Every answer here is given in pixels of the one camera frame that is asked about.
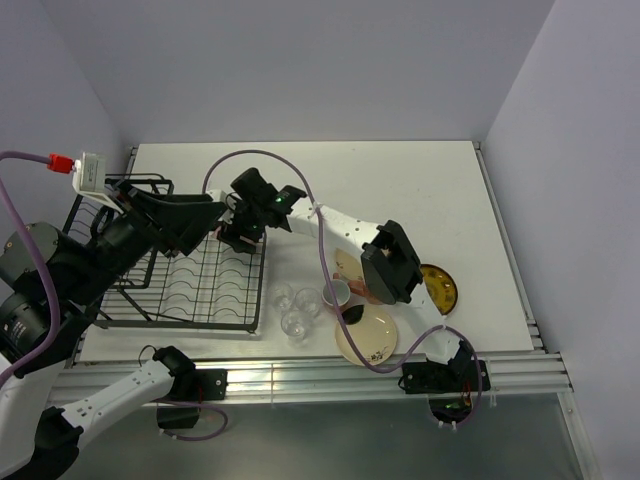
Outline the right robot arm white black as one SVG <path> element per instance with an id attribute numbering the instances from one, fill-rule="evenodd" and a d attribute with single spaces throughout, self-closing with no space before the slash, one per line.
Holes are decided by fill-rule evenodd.
<path id="1" fill-rule="evenodd" d="M 426 361 L 403 372 L 414 377 L 418 393 L 446 393 L 469 389 L 483 393 L 490 387 L 488 374 L 469 340 L 447 325 L 424 287 L 419 257 L 404 229 L 395 221 L 383 225 L 365 222 L 317 203 L 308 184 L 277 190 L 255 168 L 236 178 L 231 187 L 238 200 L 233 215 L 221 230 L 247 247 L 266 228 L 281 228 L 316 239 L 322 271 L 329 271 L 324 254 L 332 245 L 354 259 L 365 290 L 385 305 L 405 304 L 434 324 L 409 347 L 410 353 L 431 336 L 437 348 Z"/>

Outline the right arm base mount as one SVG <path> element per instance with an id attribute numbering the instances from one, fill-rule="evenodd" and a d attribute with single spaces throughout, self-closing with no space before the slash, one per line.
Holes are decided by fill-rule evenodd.
<path id="1" fill-rule="evenodd" d="M 425 360 L 405 363 L 398 387 L 407 395 L 427 395 L 438 427 L 455 431 L 479 405 L 477 396 L 490 391 L 491 381 L 484 361 L 470 358 L 445 365 Z"/>

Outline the small pink mug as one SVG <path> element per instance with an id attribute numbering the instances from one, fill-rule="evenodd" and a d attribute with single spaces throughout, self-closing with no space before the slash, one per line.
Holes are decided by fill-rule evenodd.
<path id="1" fill-rule="evenodd" d="M 364 300 L 354 294 L 348 283 L 342 279 L 333 279 L 331 286 L 325 285 L 322 289 L 321 298 L 325 309 L 330 312 L 335 312 L 333 300 L 337 301 L 341 313 L 344 313 L 351 307 L 364 303 Z"/>

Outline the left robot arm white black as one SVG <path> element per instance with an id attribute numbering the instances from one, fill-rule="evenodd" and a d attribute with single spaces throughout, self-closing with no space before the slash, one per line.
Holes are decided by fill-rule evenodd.
<path id="1" fill-rule="evenodd" d="M 118 216 L 87 243 L 46 224 L 19 224 L 1 257 L 1 475 L 56 479 L 111 425 L 149 402 L 203 408 L 194 363 L 157 348 L 132 374 L 55 407 L 52 387 L 91 324 L 87 310 L 152 250 L 188 255 L 225 213 L 207 194 L 159 195 L 117 185 Z"/>

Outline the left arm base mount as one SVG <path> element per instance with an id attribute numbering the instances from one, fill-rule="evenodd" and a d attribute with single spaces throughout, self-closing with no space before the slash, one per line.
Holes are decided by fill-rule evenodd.
<path id="1" fill-rule="evenodd" d="M 181 377 L 166 398 L 179 403 L 203 404 L 205 401 L 224 400 L 227 389 L 226 369 L 196 369 Z M 164 431 L 176 433 L 196 426 L 201 409 L 189 406 L 164 404 L 156 408 L 157 426 Z"/>

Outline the patterned pink ceramic bowl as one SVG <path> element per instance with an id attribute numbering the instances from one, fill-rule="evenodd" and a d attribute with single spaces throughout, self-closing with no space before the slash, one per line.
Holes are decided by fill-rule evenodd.
<path id="1" fill-rule="evenodd" d="M 221 224 L 213 231 L 213 236 L 232 248 L 236 253 L 253 254 L 257 250 L 258 241 L 239 233 L 230 224 Z"/>

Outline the large pink flower mug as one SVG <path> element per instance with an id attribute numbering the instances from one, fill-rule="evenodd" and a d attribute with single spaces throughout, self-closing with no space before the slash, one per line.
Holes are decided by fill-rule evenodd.
<path id="1" fill-rule="evenodd" d="M 377 297 L 375 297 L 371 291 L 368 289 L 366 284 L 361 281 L 349 281 L 348 282 L 349 289 L 352 294 L 358 295 L 365 299 L 368 303 L 373 305 L 382 305 L 383 302 L 380 301 Z"/>

